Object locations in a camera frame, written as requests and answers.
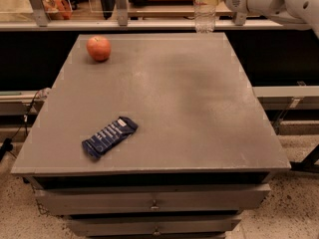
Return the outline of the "clear plastic water bottle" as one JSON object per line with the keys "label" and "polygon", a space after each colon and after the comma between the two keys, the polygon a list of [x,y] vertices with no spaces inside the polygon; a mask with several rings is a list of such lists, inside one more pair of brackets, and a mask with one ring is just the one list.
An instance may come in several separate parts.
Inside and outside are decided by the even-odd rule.
{"label": "clear plastic water bottle", "polygon": [[195,31],[200,34],[211,33],[215,27],[216,6],[199,5],[193,1],[193,9]]}

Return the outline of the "red apple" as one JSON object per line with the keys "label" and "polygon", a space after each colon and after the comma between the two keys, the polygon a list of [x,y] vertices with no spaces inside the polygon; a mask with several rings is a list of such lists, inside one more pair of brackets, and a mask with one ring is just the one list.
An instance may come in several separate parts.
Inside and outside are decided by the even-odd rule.
{"label": "red apple", "polygon": [[111,43],[103,36],[94,36],[86,44],[89,55],[96,62],[104,62],[111,55]]}

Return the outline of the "orange plastic bag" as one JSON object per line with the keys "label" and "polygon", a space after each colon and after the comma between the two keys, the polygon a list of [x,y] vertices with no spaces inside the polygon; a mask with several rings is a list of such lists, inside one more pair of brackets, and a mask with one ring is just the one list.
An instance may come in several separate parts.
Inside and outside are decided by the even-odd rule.
{"label": "orange plastic bag", "polygon": [[59,13],[64,20],[70,20],[72,8],[67,0],[41,0],[47,13]]}

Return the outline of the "grey drawer cabinet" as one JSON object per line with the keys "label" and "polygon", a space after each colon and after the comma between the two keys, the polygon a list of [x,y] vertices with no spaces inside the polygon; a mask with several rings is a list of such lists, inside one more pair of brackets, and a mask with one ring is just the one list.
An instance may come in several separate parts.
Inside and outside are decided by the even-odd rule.
{"label": "grey drawer cabinet", "polygon": [[[289,161],[221,33],[129,34],[93,61],[80,36],[13,165],[38,189],[268,184]],[[100,159],[82,141],[118,117],[139,128]],[[244,210],[64,215],[236,215]],[[225,232],[104,239],[215,239]]]}

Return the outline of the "blue snack bar wrapper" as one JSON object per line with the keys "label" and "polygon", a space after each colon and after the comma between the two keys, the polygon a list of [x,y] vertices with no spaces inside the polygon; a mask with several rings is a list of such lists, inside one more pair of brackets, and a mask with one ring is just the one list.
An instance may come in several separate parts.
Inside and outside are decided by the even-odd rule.
{"label": "blue snack bar wrapper", "polygon": [[91,157],[100,159],[113,147],[134,134],[139,126],[127,117],[118,117],[90,138],[82,141],[83,150]]}

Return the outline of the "upper grey drawer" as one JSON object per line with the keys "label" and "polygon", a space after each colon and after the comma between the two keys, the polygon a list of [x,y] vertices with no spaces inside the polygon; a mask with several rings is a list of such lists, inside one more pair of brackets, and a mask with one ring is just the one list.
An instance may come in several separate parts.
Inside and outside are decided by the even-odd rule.
{"label": "upper grey drawer", "polygon": [[36,199],[54,215],[157,213],[254,209],[268,184],[38,189]]}

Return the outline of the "grey drawer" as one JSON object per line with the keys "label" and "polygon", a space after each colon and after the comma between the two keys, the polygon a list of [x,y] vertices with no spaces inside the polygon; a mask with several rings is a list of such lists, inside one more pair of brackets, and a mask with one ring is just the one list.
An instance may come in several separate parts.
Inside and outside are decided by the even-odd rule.
{"label": "grey drawer", "polygon": [[36,199],[54,215],[157,213],[254,209],[268,184],[38,189]]}
{"label": "grey drawer", "polygon": [[239,222],[236,215],[142,216],[78,219],[68,226],[77,236],[160,236],[231,231]]}

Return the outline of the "lower grey drawer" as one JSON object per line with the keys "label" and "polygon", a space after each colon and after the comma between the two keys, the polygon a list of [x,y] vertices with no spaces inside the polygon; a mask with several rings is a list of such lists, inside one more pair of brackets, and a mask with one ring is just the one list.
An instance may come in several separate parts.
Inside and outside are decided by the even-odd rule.
{"label": "lower grey drawer", "polygon": [[68,226],[77,236],[160,236],[231,231],[239,222],[236,215],[142,216],[78,219]]}

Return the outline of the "grey metal rail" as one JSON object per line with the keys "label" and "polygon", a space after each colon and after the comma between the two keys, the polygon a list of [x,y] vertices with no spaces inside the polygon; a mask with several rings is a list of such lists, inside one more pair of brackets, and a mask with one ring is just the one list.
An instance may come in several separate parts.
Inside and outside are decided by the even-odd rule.
{"label": "grey metal rail", "polygon": [[[47,26],[38,26],[35,22],[1,22],[0,31],[192,31],[192,20],[133,20],[126,26],[117,21],[51,21]],[[245,21],[242,26],[235,25],[231,20],[217,20],[215,31],[229,30],[310,30],[308,24],[281,25],[270,20]]]}

